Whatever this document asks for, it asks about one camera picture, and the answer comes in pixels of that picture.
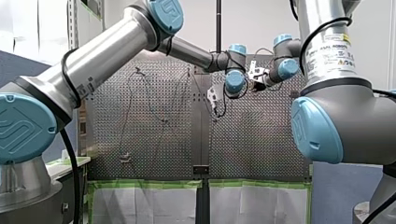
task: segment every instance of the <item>wall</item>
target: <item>wall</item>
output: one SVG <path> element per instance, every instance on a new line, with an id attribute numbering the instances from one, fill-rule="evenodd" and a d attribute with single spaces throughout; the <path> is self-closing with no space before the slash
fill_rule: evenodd
<path id="1" fill-rule="evenodd" d="M 185 24 L 177 34 L 203 49 L 216 46 L 216 1 L 179 0 Z M 106 27 L 121 18 L 122 9 L 134 0 L 105 1 Z M 223 2 L 222 48 L 232 43 L 247 45 L 248 53 L 271 48 L 279 34 L 298 37 L 298 24 L 287 0 L 226 0 Z M 350 37 L 361 76 L 375 88 L 396 87 L 394 12 L 396 0 L 363 0 L 353 14 Z M 370 199 L 381 176 L 379 168 L 315 163 L 313 223 L 351 223 L 353 205 Z"/>

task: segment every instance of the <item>robotic arm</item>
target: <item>robotic arm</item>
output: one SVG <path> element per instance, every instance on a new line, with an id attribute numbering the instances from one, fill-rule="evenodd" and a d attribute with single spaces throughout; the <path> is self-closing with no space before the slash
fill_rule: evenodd
<path id="1" fill-rule="evenodd" d="M 177 0 L 140 1 L 121 21 L 37 77 L 19 77 L 0 89 L 0 220 L 62 223 L 62 184 L 51 182 L 41 154 L 93 93 L 143 49 L 159 50 L 206 72 L 225 70 L 227 92 L 244 85 L 246 47 L 209 53 L 174 34 L 183 24 Z"/>
<path id="2" fill-rule="evenodd" d="M 346 18 L 359 1 L 295 2 L 301 41 L 278 37 L 274 69 L 258 71 L 257 77 L 253 70 L 249 77 L 259 90 L 274 86 L 297 74 L 299 66 L 292 58 L 300 56 L 307 85 L 291 108 L 297 148 L 313 161 L 395 162 L 396 104 L 374 97 L 370 82 L 357 76 L 347 35 Z M 321 27 L 326 21 L 331 23 Z M 41 154 L 70 122 L 81 99 L 141 50 L 161 51 L 206 72 L 225 70 L 225 91 L 231 97 L 239 95 L 245 86 L 245 46 L 206 52 L 174 36 L 182 24 L 177 0 L 138 2 L 127 7 L 113 27 L 66 55 L 64 63 L 38 77 L 19 77 L 0 89 L 2 223 L 33 218 L 37 223 L 62 223 L 62 185 L 51 183 Z"/>

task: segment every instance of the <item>metal rod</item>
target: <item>metal rod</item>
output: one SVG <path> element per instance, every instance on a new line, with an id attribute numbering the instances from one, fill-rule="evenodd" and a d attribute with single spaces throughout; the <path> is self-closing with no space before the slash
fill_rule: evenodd
<path id="1" fill-rule="evenodd" d="M 158 51 L 204 69 L 208 69 L 213 60 L 211 53 L 176 36 L 166 38 Z"/>
<path id="2" fill-rule="evenodd" d="M 217 1 L 216 9 L 216 52 L 221 53 L 221 0 Z"/>

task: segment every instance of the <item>vertical pole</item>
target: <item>vertical pole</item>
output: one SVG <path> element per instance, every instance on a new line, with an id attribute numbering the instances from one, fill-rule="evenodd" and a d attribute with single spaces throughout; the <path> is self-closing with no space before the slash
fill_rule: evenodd
<path id="1" fill-rule="evenodd" d="M 221 53 L 221 0 L 217 0 L 216 10 L 216 52 Z"/>

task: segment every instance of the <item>gray wall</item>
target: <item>gray wall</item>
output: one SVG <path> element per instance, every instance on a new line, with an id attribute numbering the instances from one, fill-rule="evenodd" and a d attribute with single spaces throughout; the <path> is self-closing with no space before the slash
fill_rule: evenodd
<path id="1" fill-rule="evenodd" d="M 36 76 L 48 68 L 49 66 L 46 64 L 37 63 L 0 51 L 0 88 L 18 76 Z M 73 144 L 73 148 L 77 150 L 76 122 L 72 121 L 70 124 L 68 124 L 66 130 L 69 134 L 70 141 Z M 43 154 L 44 162 L 54 161 L 61 158 L 63 149 L 64 142 L 62 137 L 57 134 L 52 145 L 50 145 L 47 151 L 45 151 Z"/>

